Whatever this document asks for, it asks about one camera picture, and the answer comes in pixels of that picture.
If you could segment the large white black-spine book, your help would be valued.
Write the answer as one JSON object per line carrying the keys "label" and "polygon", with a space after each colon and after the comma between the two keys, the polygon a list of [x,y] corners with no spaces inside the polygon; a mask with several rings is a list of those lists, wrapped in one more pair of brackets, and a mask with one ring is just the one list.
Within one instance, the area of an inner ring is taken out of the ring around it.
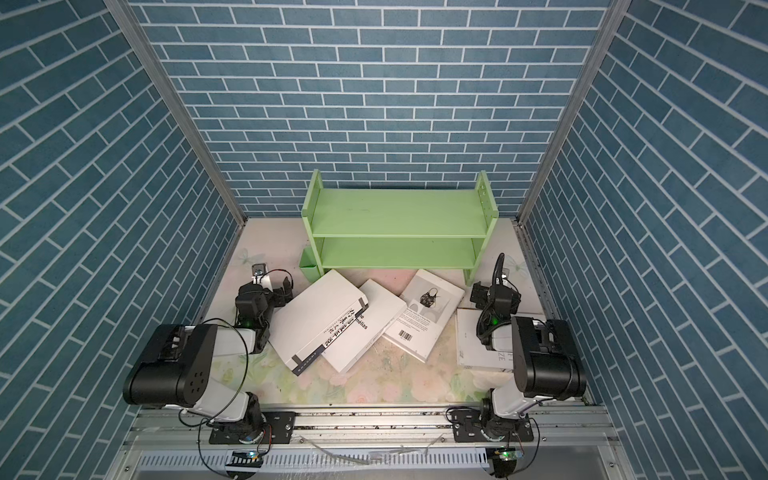
{"label": "large white black-spine book", "polygon": [[269,343],[296,376],[301,375],[369,306],[366,295],[335,270],[278,309]]}

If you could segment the white La Dame aux camelias book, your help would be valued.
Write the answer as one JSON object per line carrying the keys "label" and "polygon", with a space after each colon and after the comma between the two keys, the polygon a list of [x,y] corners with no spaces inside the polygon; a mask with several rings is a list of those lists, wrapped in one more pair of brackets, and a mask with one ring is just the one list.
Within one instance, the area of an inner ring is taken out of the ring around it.
{"label": "white La Dame aux camelias book", "polygon": [[406,310],[402,299],[373,279],[360,290],[368,299],[368,308],[323,352],[325,360],[340,374],[346,374]]}

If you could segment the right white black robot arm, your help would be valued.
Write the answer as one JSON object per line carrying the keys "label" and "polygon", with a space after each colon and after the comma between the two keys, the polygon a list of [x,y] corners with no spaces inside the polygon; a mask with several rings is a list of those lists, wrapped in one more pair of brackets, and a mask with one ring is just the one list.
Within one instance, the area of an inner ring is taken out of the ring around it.
{"label": "right white black robot arm", "polygon": [[489,390],[482,400],[479,427],[491,441],[533,439],[528,411],[548,401],[584,395],[587,374],[564,320],[517,314],[521,295],[496,279],[477,282],[470,301],[480,310],[475,335],[486,350],[512,355],[513,380]]}

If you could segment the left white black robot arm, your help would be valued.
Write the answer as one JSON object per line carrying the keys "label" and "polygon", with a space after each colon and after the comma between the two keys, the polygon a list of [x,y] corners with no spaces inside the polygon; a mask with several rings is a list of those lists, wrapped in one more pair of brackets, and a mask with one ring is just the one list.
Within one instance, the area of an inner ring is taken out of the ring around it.
{"label": "left white black robot arm", "polygon": [[124,383],[126,403],[174,407],[198,416],[198,422],[186,426],[209,427],[214,445],[289,443],[295,413],[265,413],[244,380],[230,388],[213,379],[211,369],[216,357],[242,354],[248,361],[263,352],[272,315],[293,299],[293,286],[290,274],[275,286],[265,273],[239,287],[233,321],[212,318],[196,326],[158,326]]}

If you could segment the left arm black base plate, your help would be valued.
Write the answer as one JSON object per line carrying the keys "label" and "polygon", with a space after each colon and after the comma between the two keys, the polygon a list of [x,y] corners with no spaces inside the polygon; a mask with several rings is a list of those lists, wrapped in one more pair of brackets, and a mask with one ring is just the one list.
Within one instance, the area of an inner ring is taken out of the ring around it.
{"label": "left arm black base plate", "polygon": [[212,426],[209,443],[212,445],[289,444],[296,417],[297,413],[294,411],[267,411],[254,421],[245,417],[237,422],[216,422]]}

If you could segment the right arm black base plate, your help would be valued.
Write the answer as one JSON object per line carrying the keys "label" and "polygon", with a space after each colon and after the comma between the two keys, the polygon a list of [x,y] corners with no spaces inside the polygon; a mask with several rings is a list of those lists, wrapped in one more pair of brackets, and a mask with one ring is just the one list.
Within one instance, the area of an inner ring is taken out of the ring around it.
{"label": "right arm black base plate", "polygon": [[469,407],[450,407],[445,418],[457,443],[531,442],[534,433],[527,420],[505,419]]}

